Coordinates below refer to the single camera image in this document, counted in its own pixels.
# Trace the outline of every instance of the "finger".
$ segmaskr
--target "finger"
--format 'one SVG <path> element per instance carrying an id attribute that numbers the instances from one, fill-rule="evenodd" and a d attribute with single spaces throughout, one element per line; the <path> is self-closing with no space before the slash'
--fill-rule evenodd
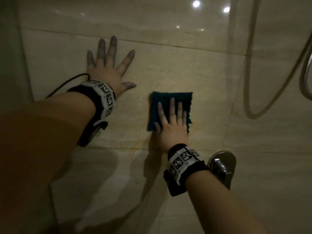
<path id="1" fill-rule="evenodd" d="M 98 54 L 96 56 L 96 65 L 97 66 L 105 66 L 105 40 L 100 39 L 99 40 L 99 46 L 98 46 Z"/>
<path id="2" fill-rule="evenodd" d="M 135 57 L 135 51 L 132 50 L 131 52 L 128 53 L 128 55 L 123 60 L 123 62 L 117 67 L 117 71 L 119 72 L 121 77 L 123 77 L 123 75 L 126 73 L 134 57 Z"/>
<path id="3" fill-rule="evenodd" d="M 182 120 L 183 120 L 183 128 L 187 128 L 187 125 L 186 125 L 186 111 L 183 112 L 183 116 L 182 116 Z"/>
<path id="4" fill-rule="evenodd" d="M 87 52 L 87 64 L 88 70 L 95 68 L 96 64 L 94 62 L 92 51 Z"/>
<path id="5" fill-rule="evenodd" d="M 161 124 L 163 126 L 167 125 L 168 121 L 167 121 L 167 118 L 165 116 L 165 113 L 163 112 L 161 102 L 158 102 L 158 104 L 157 104 L 157 111 L 158 111 L 158 116 L 159 116 Z"/>
<path id="6" fill-rule="evenodd" d="M 157 136 L 159 136 L 159 135 L 160 135 L 160 132 L 161 132 L 160 125 L 159 125 L 158 122 L 154 122 L 154 125 L 155 125 L 155 128 L 156 128 Z"/>
<path id="7" fill-rule="evenodd" d="M 135 87 L 136 87 L 136 84 L 133 83 L 133 82 L 129 82 L 129 81 L 128 82 L 123 82 L 121 84 L 121 93 L 120 94 L 122 94 L 123 92 L 125 92 L 125 91 L 127 91 L 129 89 L 133 89 Z"/>
<path id="8" fill-rule="evenodd" d="M 107 52 L 107 56 L 106 56 L 105 67 L 114 68 L 116 51 L 117 51 L 117 38 L 115 36 L 112 36 L 111 42 L 110 42 L 110 47 L 108 48 L 108 52 Z"/>
<path id="9" fill-rule="evenodd" d="M 177 117 L 175 115 L 174 98 L 170 98 L 169 121 L 171 125 L 177 124 Z"/>
<path id="10" fill-rule="evenodd" d="M 177 104 L 177 125 L 178 126 L 183 126 L 182 114 L 183 114 L 182 102 L 178 102 Z"/>

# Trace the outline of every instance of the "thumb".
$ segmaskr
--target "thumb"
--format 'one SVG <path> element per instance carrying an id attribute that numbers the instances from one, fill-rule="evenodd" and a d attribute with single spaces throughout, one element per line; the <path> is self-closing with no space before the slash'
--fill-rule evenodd
<path id="1" fill-rule="evenodd" d="M 160 136 L 161 128 L 158 122 L 154 122 L 154 125 L 156 127 L 157 136 Z"/>
<path id="2" fill-rule="evenodd" d="M 120 94 L 122 94 L 123 92 L 125 92 L 125 91 L 127 91 L 129 89 L 133 89 L 135 87 L 136 87 L 136 84 L 133 83 L 133 82 L 129 82 L 129 81 L 128 82 L 123 82 L 121 84 L 121 93 Z"/>

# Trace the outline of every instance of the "cleaning cloth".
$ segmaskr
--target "cleaning cloth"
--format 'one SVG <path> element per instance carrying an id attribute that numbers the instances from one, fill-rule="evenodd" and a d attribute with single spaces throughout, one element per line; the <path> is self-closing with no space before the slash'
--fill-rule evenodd
<path id="1" fill-rule="evenodd" d="M 188 126 L 188 132 L 189 132 L 189 124 L 192 123 L 190 119 L 190 110 L 191 110 L 191 104 L 192 104 L 192 94 L 190 93 L 159 93 L 159 92 L 153 92 L 151 96 L 151 111 L 150 111 L 150 123 L 148 130 L 152 131 L 155 130 L 154 122 L 158 122 L 161 126 L 161 123 L 159 121 L 158 112 L 157 112 L 157 104 L 158 102 L 161 102 L 163 106 L 163 111 L 165 113 L 165 116 L 169 122 L 169 105 L 170 105 L 170 98 L 174 98 L 174 104 L 177 114 L 177 104 L 178 102 L 182 102 L 183 105 L 183 111 L 186 111 L 186 125 Z"/>

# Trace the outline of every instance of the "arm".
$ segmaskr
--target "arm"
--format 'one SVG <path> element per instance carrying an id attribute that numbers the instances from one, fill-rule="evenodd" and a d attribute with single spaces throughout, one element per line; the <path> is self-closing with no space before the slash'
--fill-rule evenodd
<path id="1" fill-rule="evenodd" d="M 186 113 L 182 113 L 182 103 L 178 103 L 176 116 L 174 98 L 170 100 L 170 123 L 161 103 L 158 103 L 158 114 L 162 130 L 158 123 L 155 126 L 162 151 L 168 153 L 176 144 L 188 144 Z M 252 212 L 209 171 L 191 174 L 185 186 L 205 233 L 267 233 Z"/>
<path id="2" fill-rule="evenodd" d="M 101 39 L 96 64 L 90 51 L 87 60 L 91 79 L 109 84 L 118 98 L 136 85 L 121 82 L 134 51 L 115 70 L 116 46 L 117 39 L 112 37 L 105 55 L 105 41 Z M 87 96 L 66 92 L 0 116 L 0 229 L 3 233 L 18 232 L 28 204 L 45 191 L 95 111 Z"/>

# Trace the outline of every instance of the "hand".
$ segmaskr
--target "hand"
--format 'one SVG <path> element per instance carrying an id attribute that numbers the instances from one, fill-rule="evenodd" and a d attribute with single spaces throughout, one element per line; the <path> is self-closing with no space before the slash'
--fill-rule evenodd
<path id="1" fill-rule="evenodd" d="M 182 113 L 182 102 L 177 106 L 177 117 L 175 114 L 174 98 L 170 99 L 170 113 L 169 121 L 163 112 L 161 102 L 158 103 L 158 115 L 163 129 L 161 130 L 158 122 L 155 122 L 157 131 L 158 143 L 160 149 L 168 153 L 169 150 L 176 144 L 183 143 L 188 144 L 188 133 L 186 126 L 186 111 Z"/>
<path id="2" fill-rule="evenodd" d="M 130 51 L 123 62 L 116 69 L 114 69 L 116 51 L 117 38 L 115 36 L 111 37 L 110 47 L 106 56 L 105 40 L 100 39 L 96 62 L 94 61 L 92 52 L 88 51 L 87 72 L 90 75 L 90 79 L 107 83 L 114 90 L 116 98 L 118 98 L 126 90 L 136 87 L 136 84 L 133 82 L 121 82 L 121 78 L 126 73 L 130 63 L 135 57 L 135 51 Z"/>

